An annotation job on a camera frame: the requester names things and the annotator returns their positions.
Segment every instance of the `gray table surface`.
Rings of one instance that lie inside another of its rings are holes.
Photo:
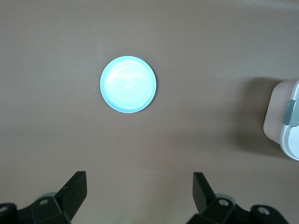
[[[134,114],[99,89],[124,55],[157,77]],[[1,0],[0,202],[25,207],[85,170],[74,224],[183,224],[201,171],[244,209],[298,223],[299,162],[263,133],[298,58],[297,1]]]

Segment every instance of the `white container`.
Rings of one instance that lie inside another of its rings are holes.
[[[299,80],[278,84],[271,95],[263,130],[299,161]]]

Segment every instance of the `cyan disc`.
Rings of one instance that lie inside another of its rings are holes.
[[[156,77],[151,67],[133,56],[114,59],[104,69],[100,89],[113,109],[135,113],[147,107],[156,93]]]

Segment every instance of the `round plate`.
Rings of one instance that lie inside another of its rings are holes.
[[[138,57],[114,59],[104,69],[100,89],[113,109],[135,113],[147,107],[156,92],[156,77],[150,66]]]

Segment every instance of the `container lid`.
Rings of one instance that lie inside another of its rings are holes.
[[[150,66],[133,56],[114,59],[100,79],[104,100],[123,113],[134,113],[147,107],[154,98],[156,86],[156,77]]]
[[[281,148],[288,156],[299,161],[299,81],[286,107],[283,124]]]

